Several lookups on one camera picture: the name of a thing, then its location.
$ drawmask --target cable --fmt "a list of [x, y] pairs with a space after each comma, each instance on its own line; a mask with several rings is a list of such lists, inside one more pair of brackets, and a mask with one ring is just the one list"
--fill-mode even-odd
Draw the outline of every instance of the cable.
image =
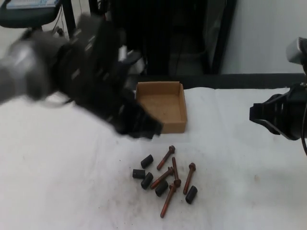
[[[305, 76], [307, 77], [307, 65], [302, 64], [303, 70], [305, 72]], [[307, 114], [307, 93], [306, 93], [306, 105], [305, 105], [305, 110], [304, 110], [304, 116], [303, 116], [303, 122], [302, 122], [302, 131], [301, 131], [301, 140], [302, 140], [302, 145], [303, 149], [305, 151], [305, 154], [307, 156], [307, 145], [305, 141], [305, 120], [306, 120], [306, 114]]]
[[54, 29], [57, 27], [57, 24], [58, 24], [58, 22], [59, 22], [59, 18], [60, 18], [60, 16], [61, 16], [61, 14], [62, 14], [62, 7], [61, 7], [61, 10], [60, 10], [60, 12], [59, 12], [59, 16], [58, 16], [57, 22], [56, 22], [56, 24], [54, 25], [54, 27], [53, 27], [53, 29], [52, 29], [52, 32], [54, 32]]
[[62, 20], [63, 32], [65, 34], [64, 22], [63, 22], [63, 12], [62, 11], [61, 11], [61, 20]]
[[302, 122], [302, 132], [301, 132], [301, 139], [302, 139], [303, 149], [305, 151], [305, 154], [307, 155], [307, 145], [306, 145], [306, 141], [305, 141], [305, 120], [306, 120], [306, 114], [307, 114], [307, 102], [306, 102], [306, 106], [305, 106], [303, 122]]
[[80, 5], [81, 14], [82, 14], [82, 6], [81, 6], [81, 1], [80, 0], [79, 0], [79, 5]]
[[176, 70], [175, 70], [175, 75], [177, 75], [177, 70], [178, 70], [178, 65], [179, 65], [179, 61], [180, 61], [180, 55], [182, 53], [182, 48], [183, 48], [183, 42], [184, 42], [184, 37], [182, 38], [182, 41], [181, 41], [181, 46], [180, 46], [180, 50], [179, 50], [179, 54], [178, 54], [178, 58], [177, 58], [177, 64], [176, 64]]

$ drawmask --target robotic arm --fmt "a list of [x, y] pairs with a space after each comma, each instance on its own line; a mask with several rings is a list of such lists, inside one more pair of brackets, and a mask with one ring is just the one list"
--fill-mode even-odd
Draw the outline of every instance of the robotic arm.
[[27, 95], [37, 101], [60, 91], [111, 124], [121, 135], [152, 139], [162, 124], [126, 89], [128, 71], [140, 58], [118, 61], [119, 33], [99, 17], [82, 15], [73, 38], [27, 31], [0, 60], [0, 104]]
[[[287, 58], [292, 63], [302, 65], [307, 75], [307, 39], [296, 39], [287, 48]], [[306, 115], [307, 81], [294, 84], [289, 92], [273, 95], [264, 103], [255, 103], [250, 108], [249, 119], [275, 135], [283, 135], [289, 140], [301, 139], [307, 155]]]

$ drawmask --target bolt head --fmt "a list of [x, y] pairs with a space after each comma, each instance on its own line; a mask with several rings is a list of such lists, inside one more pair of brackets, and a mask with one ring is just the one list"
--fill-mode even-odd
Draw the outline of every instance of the bolt head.
[[170, 185], [169, 185], [169, 189], [173, 189], [174, 190], [174, 192], [177, 190], [177, 187], [173, 184], [173, 183], [171, 183]]
[[168, 167], [168, 170], [171, 172], [171, 175], [174, 174], [174, 168], [173, 167]]
[[194, 163], [191, 163], [190, 165], [189, 165], [189, 168], [190, 169], [192, 169], [192, 170], [196, 170], [196, 166], [195, 166], [195, 164]]
[[168, 147], [170, 153], [175, 153], [175, 146], [171, 145], [170, 147]]
[[180, 179], [177, 179], [177, 180], [174, 180], [174, 185], [179, 188], [181, 186], [181, 180]]

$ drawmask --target table surface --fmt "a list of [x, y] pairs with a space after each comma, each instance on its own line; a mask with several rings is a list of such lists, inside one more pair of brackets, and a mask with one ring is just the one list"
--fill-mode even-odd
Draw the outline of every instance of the table surface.
[[[186, 133], [152, 141], [120, 137], [73, 105], [7, 103], [0, 107], [0, 229], [305, 230], [300, 141], [248, 120], [253, 103], [286, 91], [185, 90]], [[156, 166], [171, 144], [183, 184], [196, 164], [198, 194], [188, 205], [179, 188], [161, 219], [166, 194], [143, 190], [131, 174], [152, 154], [147, 171], [161, 175], [166, 166]]]

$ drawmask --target black rubber cylinder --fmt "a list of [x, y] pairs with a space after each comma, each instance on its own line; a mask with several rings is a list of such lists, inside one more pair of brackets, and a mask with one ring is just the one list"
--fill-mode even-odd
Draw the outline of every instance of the black rubber cylinder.
[[132, 177], [135, 179], [144, 179], [145, 176], [145, 170], [142, 169], [134, 169], [132, 172]]
[[141, 186], [143, 189], [147, 189], [148, 186], [150, 185], [151, 181], [153, 180], [154, 176], [149, 172], [145, 176], [144, 180], [141, 182]]
[[141, 166], [142, 168], [147, 168], [147, 166], [149, 166], [152, 162], [154, 161], [154, 158], [152, 157], [152, 155], [149, 155], [148, 157], [146, 157], [144, 160], [141, 161]]
[[197, 194], [197, 188], [195, 186], [192, 186], [186, 196], [186, 202], [188, 204], [191, 204], [196, 194]]
[[168, 188], [167, 181], [162, 181], [155, 189], [155, 193], [157, 194], [158, 197], [160, 197], [166, 191], [167, 188]]

